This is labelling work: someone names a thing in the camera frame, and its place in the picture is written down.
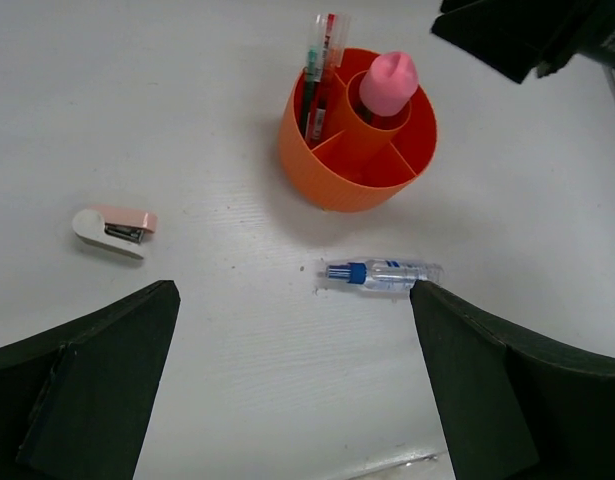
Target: pink eraser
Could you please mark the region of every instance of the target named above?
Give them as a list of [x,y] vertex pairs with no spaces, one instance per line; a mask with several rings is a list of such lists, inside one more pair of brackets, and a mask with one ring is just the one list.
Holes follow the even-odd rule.
[[383,53],[372,62],[360,82],[360,101],[370,112],[392,117],[418,89],[418,73],[405,52]]

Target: pink stapler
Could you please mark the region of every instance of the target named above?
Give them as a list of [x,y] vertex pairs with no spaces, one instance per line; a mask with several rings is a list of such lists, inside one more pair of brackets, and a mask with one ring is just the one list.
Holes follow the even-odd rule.
[[158,217],[144,210],[95,205],[78,212],[71,226],[85,243],[142,259],[145,232],[154,233],[157,223]]

